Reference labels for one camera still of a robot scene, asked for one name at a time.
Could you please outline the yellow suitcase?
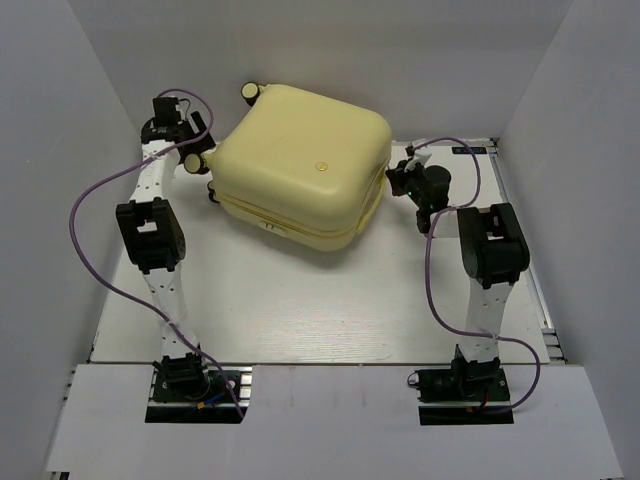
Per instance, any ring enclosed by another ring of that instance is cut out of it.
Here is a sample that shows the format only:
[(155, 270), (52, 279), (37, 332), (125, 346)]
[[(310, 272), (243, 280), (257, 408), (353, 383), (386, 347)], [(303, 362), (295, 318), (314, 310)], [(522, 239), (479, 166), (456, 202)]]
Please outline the yellow suitcase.
[(245, 117), (205, 154), (212, 199), (307, 247), (345, 248), (384, 192), (392, 132), (378, 113), (293, 86), (247, 82)]

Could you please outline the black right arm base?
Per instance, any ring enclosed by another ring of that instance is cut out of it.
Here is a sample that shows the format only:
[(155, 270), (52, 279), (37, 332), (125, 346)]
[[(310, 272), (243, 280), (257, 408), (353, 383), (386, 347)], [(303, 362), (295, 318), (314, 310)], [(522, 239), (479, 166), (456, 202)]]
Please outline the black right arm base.
[(494, 379), (462, 387), (451, 369), (415, 370), (407, 386), (418, 393), (421, 426), (511, 425), (514, 416), (504, 370)]

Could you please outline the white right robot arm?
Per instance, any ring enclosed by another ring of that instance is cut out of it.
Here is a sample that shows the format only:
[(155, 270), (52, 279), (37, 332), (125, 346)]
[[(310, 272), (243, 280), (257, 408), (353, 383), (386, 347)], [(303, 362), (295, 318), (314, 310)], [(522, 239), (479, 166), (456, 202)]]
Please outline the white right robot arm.
[(472, 399), (496, 381), (500, 370), (501, 335), (506, 302), (530, 264), (530, 250), (513, 206), (494, 203), (486, 208), (449, 204), (451, 173), (441, 166), (424, 166), (403, 160), (386, 171), (395, 197), (406, 196), (417, 207), (418, 230), (426, 235), (425, 286), (430, 308), (435, 307), (431, 289), (431, 250), (437, 239), (459, 241), (464, 272), (470, 282), (465, 326), (447, 324), (433, 316), (447, 331), (457, 335), (451, 384), (461, 397)]

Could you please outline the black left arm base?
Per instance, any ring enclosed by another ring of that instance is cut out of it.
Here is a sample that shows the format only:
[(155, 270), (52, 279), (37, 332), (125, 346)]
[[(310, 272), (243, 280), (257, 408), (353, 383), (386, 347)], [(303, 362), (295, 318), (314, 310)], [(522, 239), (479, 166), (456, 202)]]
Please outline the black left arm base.
[(152, 377), (145, 413), (146, 424), (238, 425), (247, 412), (249, 394), (243, 393), (243, 378), (249, 371), (226, 370), (242, 414), (238, 413), (220, 373), (209, 370), (203, 381), (170, 383), (156, 370)]

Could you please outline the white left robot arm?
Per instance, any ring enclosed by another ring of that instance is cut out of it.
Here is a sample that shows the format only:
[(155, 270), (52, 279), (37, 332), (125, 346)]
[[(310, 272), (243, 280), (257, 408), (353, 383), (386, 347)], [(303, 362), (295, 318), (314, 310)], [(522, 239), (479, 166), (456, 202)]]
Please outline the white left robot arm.
[(151, 160), (140, 172), (130, 199), (116, 207), (116, 220), (131, 263), (147, 284), (162, 338), (155, 363), (165, 388), (179, 388), (199, 399), (211, 387), (211, 374), (199, 343), (187, 326), (181, 282), (186, 240), (169, 201), (175, 170), (207, 174), (203, 154), (215, 147), (198, 112), (186, 113), (169, 94), (152, 100), (153, 117), (141, 130), (143, 155)]

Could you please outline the blue table label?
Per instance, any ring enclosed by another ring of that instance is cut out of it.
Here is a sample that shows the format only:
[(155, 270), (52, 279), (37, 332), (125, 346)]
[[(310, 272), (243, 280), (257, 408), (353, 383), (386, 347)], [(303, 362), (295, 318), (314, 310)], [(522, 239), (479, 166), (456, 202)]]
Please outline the blue table label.
[(463, 147), (463, 146), (454, 146), (451, 148), (452, 153), (454, 155), (470, 155), (471, 153), (475, 155), (487, 155), (488, 151), (485, 147)]

